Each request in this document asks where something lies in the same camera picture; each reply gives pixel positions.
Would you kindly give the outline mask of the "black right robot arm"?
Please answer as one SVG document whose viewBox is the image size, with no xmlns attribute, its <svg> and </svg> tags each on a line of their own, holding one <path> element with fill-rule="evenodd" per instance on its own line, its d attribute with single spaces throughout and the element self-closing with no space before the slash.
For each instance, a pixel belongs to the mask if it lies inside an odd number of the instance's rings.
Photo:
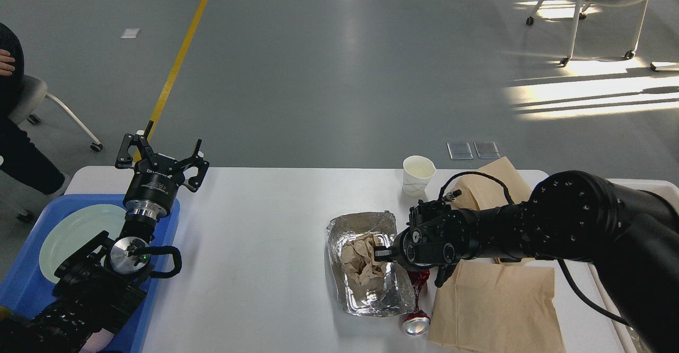
<svg viewBox="0 0 679 353">
<path fill-rule="evenodd" d="M 420 271 L 435 286 L 460 260 L 535 258 L 591 263 L 621 316 L 652 352 L 677 352 L 678 217 L 659 194 L 583 171 L 539 182 L 529 199 L 486 210 L 456 209 L 444 191 L 410 208 L 407 229 L 375 258 Z"/>
</svg>

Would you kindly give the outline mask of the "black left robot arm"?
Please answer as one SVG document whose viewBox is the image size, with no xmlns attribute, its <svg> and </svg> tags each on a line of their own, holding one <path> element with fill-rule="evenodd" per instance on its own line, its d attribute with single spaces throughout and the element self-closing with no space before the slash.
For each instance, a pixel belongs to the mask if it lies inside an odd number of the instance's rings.
<svg viewBox="0 0 679 353">
<path fill-rule="evenodd" d="M 147 279 L 180 273 L 174 246 L 153 246 L 156 225 L 170 215 L 179 188 L 201 187 L 210 164 L 196 141 L 191 156 L 177 160 L 149 143 L 153 121 L 143 133 L 124 135 L 115 166 L 133 169 L 122 203 L 126 215 L 119 236 L 96 234 L 65 259 L 54 274 L 54 301 L 29 321 L 2 319 L 2 352 L 78 352 L 95 333 L 119 333 L 145 300 Z"/>
</svg>

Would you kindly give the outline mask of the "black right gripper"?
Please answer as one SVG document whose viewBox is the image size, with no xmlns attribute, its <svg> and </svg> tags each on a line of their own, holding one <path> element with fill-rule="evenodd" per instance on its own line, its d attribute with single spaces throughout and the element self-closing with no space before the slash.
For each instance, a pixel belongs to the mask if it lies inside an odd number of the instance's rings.
<svg viewBox="0 0 679 353">
<path fill-rule="evenodd" d="M 376 263 L 395 262 L 407 271 L 419 271 L 415 261 L 414 242 L 409 229 L 403 230 L 395 239 L 392 247 L 374 247 L 373 258 Z"/>
</svg>

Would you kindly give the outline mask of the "person's left hand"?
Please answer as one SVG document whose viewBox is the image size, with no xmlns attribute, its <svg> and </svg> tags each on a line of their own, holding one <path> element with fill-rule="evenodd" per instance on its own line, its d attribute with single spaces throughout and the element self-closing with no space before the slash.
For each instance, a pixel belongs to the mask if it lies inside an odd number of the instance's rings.
<svg viewBox="0 0 679 353">
<path fill-rule="evenodd" d="M 15 71 L 15 58 L 8 50 L 0 49 L 0 75 L 10 76 Z"/>
</svg>

